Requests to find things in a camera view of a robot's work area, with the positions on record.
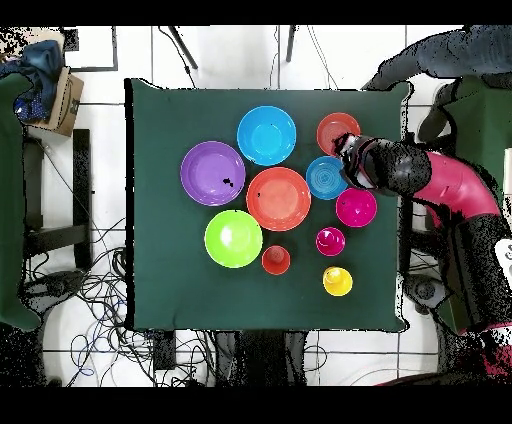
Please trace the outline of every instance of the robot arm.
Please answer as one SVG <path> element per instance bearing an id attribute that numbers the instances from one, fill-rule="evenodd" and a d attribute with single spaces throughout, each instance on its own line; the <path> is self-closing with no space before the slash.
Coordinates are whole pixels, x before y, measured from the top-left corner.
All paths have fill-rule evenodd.
<path id="1" fill-rule="evenodd" d="M 456 159 L 410 144 L 352 134 L 334 142 L 350 185 L 448 211 L 442 223 L 452 229 L 453 259 L 471 322 L 467 331 L 512 323 L 512 291 L 495 253 L 510 230 L 478 174 Z"/>

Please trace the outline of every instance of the green bowl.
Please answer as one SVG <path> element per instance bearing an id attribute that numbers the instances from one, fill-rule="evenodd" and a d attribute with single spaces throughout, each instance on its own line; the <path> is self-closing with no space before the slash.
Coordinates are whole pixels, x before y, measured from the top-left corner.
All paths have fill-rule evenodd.
<path id="1" fill-rule="evenodd" d="M 258 222 L 247 212 L 229 210 L 213 217 L 204 233 L 206 251 L 226 268 L 249 265 L 258 257 L 263 234 Z"/>

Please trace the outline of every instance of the small blue bowl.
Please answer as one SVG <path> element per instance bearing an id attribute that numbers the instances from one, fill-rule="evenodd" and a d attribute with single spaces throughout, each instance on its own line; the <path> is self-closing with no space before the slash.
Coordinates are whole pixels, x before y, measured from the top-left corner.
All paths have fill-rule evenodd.
<path id="1" fill-rule="evenodd" d="M 341 160 L 332 156 L 322 156 L 311 162 L 306 171 L 311 194 L 322 200 L 338 197 L 347 188 L 347 183 L 341 178 L 342 168 Z"/>
<path id="2" fill-rule="evenodd" d="M 258 165 L 272 166 L 285 160 L 295 147 L 295 124 L 284 110 L 260 106 L 247 112 L 237 132 L 242 154 Z"/>

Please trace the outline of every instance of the cardboard box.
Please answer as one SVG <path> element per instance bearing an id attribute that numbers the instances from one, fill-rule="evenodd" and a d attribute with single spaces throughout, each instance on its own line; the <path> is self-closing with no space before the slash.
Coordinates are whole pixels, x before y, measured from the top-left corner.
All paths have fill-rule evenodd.
<path id="1" fill-rule="evenodd" d="M 71 137 L 84 82 L 71 75 L 69 69 L 64 67 L 60 73 L 55 101 L 53 102 L 53 109 L 48 122 L 31 122 L 27 125 Z"/>
<path id="2" fill-rule="evenodd" d="M 61 53 L 63 51 L 64 36 L 58 31 L 52 31 L 41 27 L 33 27 L 27 28 L 23 31 L 23 36 L 28 44 L 45 40 L 55 40 L 59 44 Z M 5 48 L 5 46 L 0 43 L 0 53 L 3 51 L 3 48 Z M 20 47 L 19 51 L 16 51 L 15 53 L 21 55 L 22 50 L 23 47 Z M 84 83 L 79 78 L 71 75 L 69 70 L 69 67 L 64 67 L 60 73 L 50 119 L 47 122 L 30 122 L 26 123 L 26 125 L 43 128 L 67 137 L 70 137 L 73 134 L 76 114 L 78 112 L 78 106 L 80 105 L 80 97 L 82 96 Z"/>

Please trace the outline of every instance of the small pink bowl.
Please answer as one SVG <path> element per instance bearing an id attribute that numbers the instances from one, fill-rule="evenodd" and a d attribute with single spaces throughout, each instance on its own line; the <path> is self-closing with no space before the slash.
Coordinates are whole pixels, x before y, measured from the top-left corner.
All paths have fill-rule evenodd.
<path id="1" fill-rule="evenodd" d="M 336 256 L 345 247 L 345 236 L 334 227 L 320 230 L 316 235 L 316 248 L 325 256 Z"/>
<path id="2" fill-rule="evenodd" d="M 349 227 L 364 227 L 376 214 L 377 201 L 368 190 L 347 188 L 336 200 L 336 215 Z"/>

